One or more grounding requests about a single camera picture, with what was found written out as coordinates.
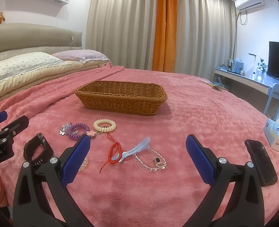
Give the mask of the black smart watch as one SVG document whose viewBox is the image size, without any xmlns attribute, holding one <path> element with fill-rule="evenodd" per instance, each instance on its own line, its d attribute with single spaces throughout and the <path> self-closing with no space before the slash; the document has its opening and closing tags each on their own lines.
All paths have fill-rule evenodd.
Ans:
<svg viewBox="0 0 279 227">
<path fill-rule="evenodd" d="M 23 149 L 23 157 L 33 166 L 48 162 L 53 157 L 53 149 L 42 133 L 37 133 Z"/>
</svg>

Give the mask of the light blue hair clip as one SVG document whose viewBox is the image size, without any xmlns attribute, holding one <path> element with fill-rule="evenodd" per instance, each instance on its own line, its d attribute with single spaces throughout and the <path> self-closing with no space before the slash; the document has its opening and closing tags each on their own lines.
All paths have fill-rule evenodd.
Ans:
<svg viewBox="0 0 279 227">
<path fill-rule="evenodd" d="M 112 156 L 111 161 L 118 160 L 118 162 L 122 162 L 127 157 L 135 155 L 136 153 L 141 152 L 142 150 L 148 149 L 150 140 L 151 139 L 149 137 L 144 138 L 138 145 L 136 145 L 132 149 L 124 152 L 119 152 L 117 155 Z"/>
</svg>

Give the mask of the cream quilt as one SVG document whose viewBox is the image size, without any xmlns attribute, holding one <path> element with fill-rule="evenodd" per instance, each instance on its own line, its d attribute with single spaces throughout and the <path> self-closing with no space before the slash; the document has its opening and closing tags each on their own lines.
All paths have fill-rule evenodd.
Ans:
<svg viewBox="0 0 279 227">
<path fill-rule="evenodd" d="M 14 76 L 8 80 L 0 82 L 0 100 L 48 80 L 104 66 L 112 67 L 112 62 L 109 60 L 89 61 L 83 64 L 79 61 L 66 61 L 66 64 L 63 66 L 43 68 L 22 75 Z"/>
</svg>

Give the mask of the black smartphone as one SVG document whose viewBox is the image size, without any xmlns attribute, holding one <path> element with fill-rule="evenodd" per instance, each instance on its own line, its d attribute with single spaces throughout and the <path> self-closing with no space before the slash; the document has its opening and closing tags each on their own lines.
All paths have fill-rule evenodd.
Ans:
<svg viewBox="0 0 279 227">
<path fill-rule="evenodd" d="M 274 185 L 278 181 L 278 177 L 264 145 L 260 141 L 250 139 L 247 139 L 244 144 L 256 167 L 261 186 Z"/>
</svg>

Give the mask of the silver butterfly charm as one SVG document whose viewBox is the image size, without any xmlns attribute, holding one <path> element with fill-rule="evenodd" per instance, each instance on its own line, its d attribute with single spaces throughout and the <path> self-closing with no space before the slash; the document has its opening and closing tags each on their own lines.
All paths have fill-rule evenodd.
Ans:
<svg viewBox="0 0 279 227">
<path fill-rule="evenodd" d="M 72 126 L 71 122 L 68 122 L 67 124 L 64 124 L 60 127 L 60 135 L 64 136 L 67 134 L 67 130 Z"/>
</svg>

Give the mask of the pink star charm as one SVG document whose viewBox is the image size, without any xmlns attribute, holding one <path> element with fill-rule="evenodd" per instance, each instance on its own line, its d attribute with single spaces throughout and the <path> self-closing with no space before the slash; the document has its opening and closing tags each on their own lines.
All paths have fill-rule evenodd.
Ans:
<svg viewBox="0 0 279 227">
<path fill-rule="evenodd" d="M 97 135 L 96 131 L 90 130 L 86 132 L 86 135 L 88 135 L 90 138 L 94 138 Z"/>
</svg>

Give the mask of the beige padded headboard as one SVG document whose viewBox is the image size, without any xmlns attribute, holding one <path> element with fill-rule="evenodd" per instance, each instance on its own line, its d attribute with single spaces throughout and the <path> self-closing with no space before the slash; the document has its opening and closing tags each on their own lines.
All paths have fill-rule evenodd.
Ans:
<svg viewBox="0 0 279 227">
<path fill-rule="evenodd" d="M 0 25 L 0 61 L 31 52 L 53 54 L 81 48 L 81 32 L 37 24 Z"/>
</svg>

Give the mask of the tissue box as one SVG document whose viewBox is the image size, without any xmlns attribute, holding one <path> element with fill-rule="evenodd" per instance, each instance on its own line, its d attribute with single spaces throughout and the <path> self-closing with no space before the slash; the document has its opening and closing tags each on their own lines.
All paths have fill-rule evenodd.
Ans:
<svg viewBox="0 0 279 227">
<path fill-rule="evenodd" d="M 270 147 L 279 152 L 279 118 L 276 121 L 268 118 L 263 131 Z"/>
</svg>

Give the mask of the lilac pillow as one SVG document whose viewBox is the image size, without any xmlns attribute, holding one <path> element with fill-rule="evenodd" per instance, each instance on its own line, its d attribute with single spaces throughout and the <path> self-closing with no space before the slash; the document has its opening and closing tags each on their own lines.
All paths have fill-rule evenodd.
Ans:
<svg viewBox="0 0 279 227">
<path fill-rule="evenodd" d="M 109 61 L 104 54 L 95 50 L 68 50 L 52 55 L 63 61 L 79 61 L 83 64 L 89 61 Z"/>
</svg>

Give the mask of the brown wicker basket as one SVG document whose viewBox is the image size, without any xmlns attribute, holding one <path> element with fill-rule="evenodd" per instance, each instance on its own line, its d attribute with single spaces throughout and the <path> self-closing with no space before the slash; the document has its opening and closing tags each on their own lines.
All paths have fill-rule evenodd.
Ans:
<svg viewBox="0 0 279 227">
<path fill-rule="evenodd" d="M 168 99 L 154 83 L 96 80 L 74 91 L 87 109 L 152 116 Z"/>
</svg>

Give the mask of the white desk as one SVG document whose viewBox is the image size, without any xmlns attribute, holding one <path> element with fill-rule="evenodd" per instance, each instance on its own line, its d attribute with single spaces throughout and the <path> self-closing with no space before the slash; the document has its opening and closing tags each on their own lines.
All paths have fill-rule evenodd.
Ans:
<svg viewBox="0 0 279 227">
<path fill-rule="evenodd" d="M 270 91 L 271 91 L 271 86 L 268 86 L 264 83 L 261 83 L 261 82 L 258 82 L 256 80 L 253 80 L 251 78 L 248 78 L 248 77 L 245 77 L 245 76 L 242 76 L 242 75 L 239 75 L 239 74 L 236 74 L 236 73 L 233 73 L 233 72 L 229 72 L 227 70 L 224 70 L 222 68 L 218 68 L 216 67 L 214 69 L 214 74 L 215 76 L 223 76 L 223 77 L 226 77 L 228 79 L 231 79 L 231 80 L 234 80 L 234 81 L 237 81 L 239 83 L 242 83 L 246 86 L 249 86 L 255 90 L 258 90 L 259 92 L 262 92 L 266 95 L 269 95 L 270 94 Z"/>
</svg>

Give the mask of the small items on bed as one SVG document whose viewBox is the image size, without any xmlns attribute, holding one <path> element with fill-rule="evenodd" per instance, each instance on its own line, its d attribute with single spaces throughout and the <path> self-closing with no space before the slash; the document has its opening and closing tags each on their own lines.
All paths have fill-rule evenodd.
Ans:
<svg viewBox="0 0 279 227">
<path fill-rule="evenodd" d="M 214 83 L 211 83 L 211 82 L 208 82 L 206 80 L 203 80 L 202 81 L 204 84 L 210 86 L 211 88 L 213 88 L 214 90 L 217 90 L 217 91 L 227 91 L 227 89 L 225 87 L 222 87 L 220 85 L 217 85 L 217 84 L 214 84 Z"/>
</svg>

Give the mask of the white vase with plant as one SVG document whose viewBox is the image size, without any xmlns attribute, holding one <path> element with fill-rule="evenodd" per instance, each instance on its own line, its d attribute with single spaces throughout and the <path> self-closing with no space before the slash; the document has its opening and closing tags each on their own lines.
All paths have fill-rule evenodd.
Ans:
<svg viewBox="0 0 279 227">
<path fill-rule="evenodd" d="M 256 81 L 263 82 L 266 73 L 267 73 L 267 65 L 265 64 L 264 59 L 261 58 L 260 62 L 257 63 L 257 68 L 256 68 L 256 72 L 255 72 Z"/>
</svg>

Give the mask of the beige curtain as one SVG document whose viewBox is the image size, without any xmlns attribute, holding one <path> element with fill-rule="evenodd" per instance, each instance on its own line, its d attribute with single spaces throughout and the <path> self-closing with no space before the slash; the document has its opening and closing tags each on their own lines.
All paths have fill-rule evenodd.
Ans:
<svg viewBox="0 0 279 227">
<path fill-rule="evenodd" d="M 86 48 L 126 68 L 152 70 L 157 0 L 92 0 Z M 174 73 L 212 78 L 235 53 L 230 0 L 178 0 Z"/>
</svg>

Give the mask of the orange curtain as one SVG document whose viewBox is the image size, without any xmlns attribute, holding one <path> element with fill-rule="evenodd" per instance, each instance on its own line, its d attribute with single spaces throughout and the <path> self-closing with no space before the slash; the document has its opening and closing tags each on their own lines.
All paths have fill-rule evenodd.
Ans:
<svg viewBox="0 0 279 227">
<path fill-rule="evenodd" d="M 152 70 L 174 72 L 178 0 L 157 0 Z"/>
</svg>

